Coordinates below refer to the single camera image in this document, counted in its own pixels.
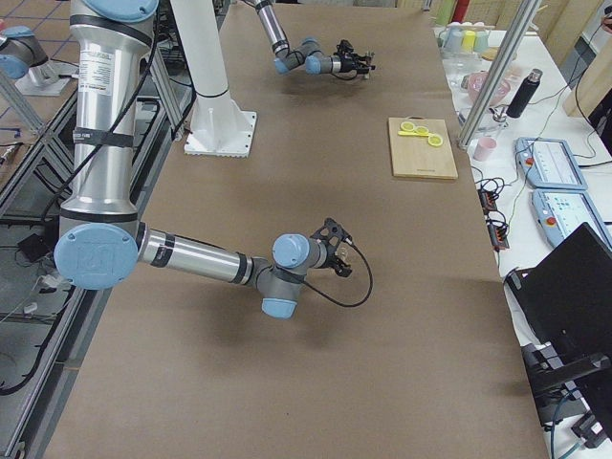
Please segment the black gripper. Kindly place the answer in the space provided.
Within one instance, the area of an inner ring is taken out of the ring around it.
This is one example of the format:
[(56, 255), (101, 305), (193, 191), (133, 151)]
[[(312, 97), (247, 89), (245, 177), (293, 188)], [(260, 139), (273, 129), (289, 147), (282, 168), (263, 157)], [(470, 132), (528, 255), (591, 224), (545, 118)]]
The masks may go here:
[(359, 68), (359, 61), (372, 61), (374, 58), (373, 52), (366, 52), (364, 55), (356, 54), (340, 54), (339, 62), (340, 69), (339, 74), (350, 74), (355, 73), (358, 76), (369, 76), (372, 71), (376, 69), (375, 66), (368, 66)]
[(322, 255), (321, 261), (317, 263), (318, 269), (333, 269), (336, 275), (340, 277), (348, 277), (353, 272), (349, 266), (350, 261), (346, 256), (340, 256), (336, 254), (334, 248), (327, 248), (324, 250), (325, 254)]

